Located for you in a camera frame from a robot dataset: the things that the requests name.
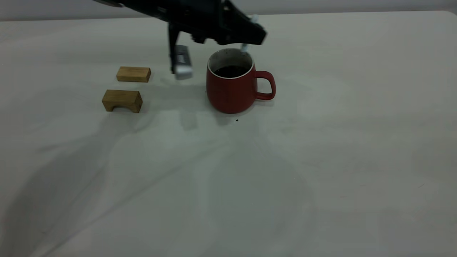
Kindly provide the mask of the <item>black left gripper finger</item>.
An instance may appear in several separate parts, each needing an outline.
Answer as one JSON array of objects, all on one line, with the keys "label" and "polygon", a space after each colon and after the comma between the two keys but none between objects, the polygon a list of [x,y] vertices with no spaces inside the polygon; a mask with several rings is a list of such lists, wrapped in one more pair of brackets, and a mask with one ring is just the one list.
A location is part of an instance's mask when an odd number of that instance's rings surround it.
[{"label": "black left gripper finger", "polygon": [[230,0],[223,1],[223,20],[227,25],[256,24],[256,15],[248,17]]},{"label": "black left gripper finger", "polygon": [[247,21],[220,25],[214,34],[214,41],[219,45],[261,45],[266,36],[267,32],[261,25]]}]

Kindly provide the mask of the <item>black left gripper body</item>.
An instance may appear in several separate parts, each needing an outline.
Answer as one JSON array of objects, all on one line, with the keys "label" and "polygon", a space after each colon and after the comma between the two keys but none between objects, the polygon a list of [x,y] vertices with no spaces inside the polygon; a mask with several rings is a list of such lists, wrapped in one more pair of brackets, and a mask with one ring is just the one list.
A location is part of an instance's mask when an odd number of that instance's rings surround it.
[{"label": "black left gripper body", "polygon": [[158,18],[168,23],[169,44],[177,43],[180,32],[190,34],[199,44],[206,39],[228,44],[229,33],[223,21],[227,3],[227,0],[158,0]]}]

